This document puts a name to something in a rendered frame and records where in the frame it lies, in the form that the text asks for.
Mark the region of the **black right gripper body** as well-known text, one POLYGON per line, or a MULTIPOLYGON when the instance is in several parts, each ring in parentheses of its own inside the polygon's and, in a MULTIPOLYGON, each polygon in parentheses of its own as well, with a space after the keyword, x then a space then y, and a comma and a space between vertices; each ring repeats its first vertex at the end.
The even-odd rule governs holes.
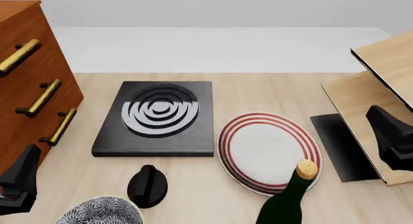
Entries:
POLYGON ((379 157, 392 170, 413 171, 413 152, 402 153, 394 147, 380 148, 379 157))

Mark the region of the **round black stove knob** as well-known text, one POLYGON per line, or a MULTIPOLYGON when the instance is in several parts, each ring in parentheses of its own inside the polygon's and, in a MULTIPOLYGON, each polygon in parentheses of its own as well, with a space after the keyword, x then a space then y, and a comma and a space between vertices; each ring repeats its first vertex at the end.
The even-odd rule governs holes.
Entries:
POLYGON ((157 206, 164 200, 168 191, 165 175, 153 165, 144 165, 129 181, 128 198, 142 209, 157 206))

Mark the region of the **wooden cabinet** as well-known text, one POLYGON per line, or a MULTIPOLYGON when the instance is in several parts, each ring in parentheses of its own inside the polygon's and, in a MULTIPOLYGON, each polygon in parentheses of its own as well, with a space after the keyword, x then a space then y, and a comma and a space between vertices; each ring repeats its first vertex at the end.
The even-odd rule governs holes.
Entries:
POLYGON ((52 146, 40 143, 50 137, 62 120, 57 113, 77 109, 83 94, 68 66, 61 47, 46 20, 39 1, 0 1, 0 62, 17 49, 15 44, 38 39, 40 49, 6 77, 0 77, 0 174, 9 169, 29 144, 43 156, 52 146), (16 114, 30 107, 40 94, 41 83, 54 79, 62 84, 35 118, 16 114))

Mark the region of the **flat black stove plate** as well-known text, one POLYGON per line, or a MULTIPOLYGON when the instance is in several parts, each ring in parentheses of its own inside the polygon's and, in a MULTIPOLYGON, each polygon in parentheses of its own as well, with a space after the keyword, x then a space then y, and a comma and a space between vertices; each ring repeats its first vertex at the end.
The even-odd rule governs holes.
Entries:
POLYGON ((125 81, 92 146, 95 157, 212 157, 212 82, 125 81))

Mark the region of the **dark green corked wine bottle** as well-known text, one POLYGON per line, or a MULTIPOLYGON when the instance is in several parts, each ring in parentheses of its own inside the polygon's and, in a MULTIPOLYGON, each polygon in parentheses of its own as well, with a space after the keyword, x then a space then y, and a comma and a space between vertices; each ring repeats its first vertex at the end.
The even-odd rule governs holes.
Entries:
POLYGON ((301 224, 301 200, 317 173, 318 168, 313 161, 300 161, 285 189, 263 204, 256 224, 301 224))

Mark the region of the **white plate with red rings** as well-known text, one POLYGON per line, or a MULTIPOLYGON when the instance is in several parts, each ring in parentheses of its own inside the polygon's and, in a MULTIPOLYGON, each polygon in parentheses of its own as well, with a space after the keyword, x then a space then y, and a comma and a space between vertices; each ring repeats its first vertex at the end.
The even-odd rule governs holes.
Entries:
POLYGON ((321 150, 309 132, 273 113, 251 112, 232 118, 218 134, 216 148, 228 175, 263 196, 282 192, 303 159, 323 169, 321 150))

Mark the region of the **pale wooden wine rack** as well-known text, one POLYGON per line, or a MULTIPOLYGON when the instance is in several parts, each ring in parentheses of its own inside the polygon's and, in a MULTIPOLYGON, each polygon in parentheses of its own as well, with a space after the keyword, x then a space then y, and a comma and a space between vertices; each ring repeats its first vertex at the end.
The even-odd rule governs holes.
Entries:
POLYGON ((379 158, 365 117, 372 105, 378 105, 413 125, 413 30, 351 49, 351 53, 366 71, 321 86, 381 179, 389 186, 413 183, 412 171, 391 169, 379 158))

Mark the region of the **black white patterned bowl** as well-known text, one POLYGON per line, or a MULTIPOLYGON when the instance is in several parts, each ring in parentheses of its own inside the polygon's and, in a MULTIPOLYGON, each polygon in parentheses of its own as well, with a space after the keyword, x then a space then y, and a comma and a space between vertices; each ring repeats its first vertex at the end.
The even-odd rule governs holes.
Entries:
POLYGON ((67 210, 55 224, 145 224, 145 219, 126 198, 96 196, 67 210))

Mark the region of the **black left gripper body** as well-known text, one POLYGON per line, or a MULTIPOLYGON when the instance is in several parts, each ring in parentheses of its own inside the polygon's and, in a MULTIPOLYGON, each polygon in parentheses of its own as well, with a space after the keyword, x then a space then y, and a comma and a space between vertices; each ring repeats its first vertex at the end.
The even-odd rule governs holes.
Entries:
POLYGON ((18 187, 12 184, 0 184, 0 214, 18 214, 30 212, 37 197, 37 187, 18 187))

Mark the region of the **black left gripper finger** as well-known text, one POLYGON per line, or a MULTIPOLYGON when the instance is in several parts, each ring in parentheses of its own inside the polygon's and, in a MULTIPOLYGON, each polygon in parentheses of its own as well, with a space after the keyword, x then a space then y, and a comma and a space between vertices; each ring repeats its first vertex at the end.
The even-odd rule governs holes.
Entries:
POLYGON ((36 144, 26 146, 15 163, 0 175, 0 186, 35 187, 40 155, 41 149, 36 144))

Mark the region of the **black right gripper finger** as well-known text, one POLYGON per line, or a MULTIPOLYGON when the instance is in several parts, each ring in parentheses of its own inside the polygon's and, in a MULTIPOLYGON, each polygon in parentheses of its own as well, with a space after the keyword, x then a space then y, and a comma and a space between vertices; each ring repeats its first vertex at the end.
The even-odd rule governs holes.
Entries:
POLYGON ((378 105, 365 115, 375 134, 380 154, 413 154, 413 125, 408 125, 378 105))

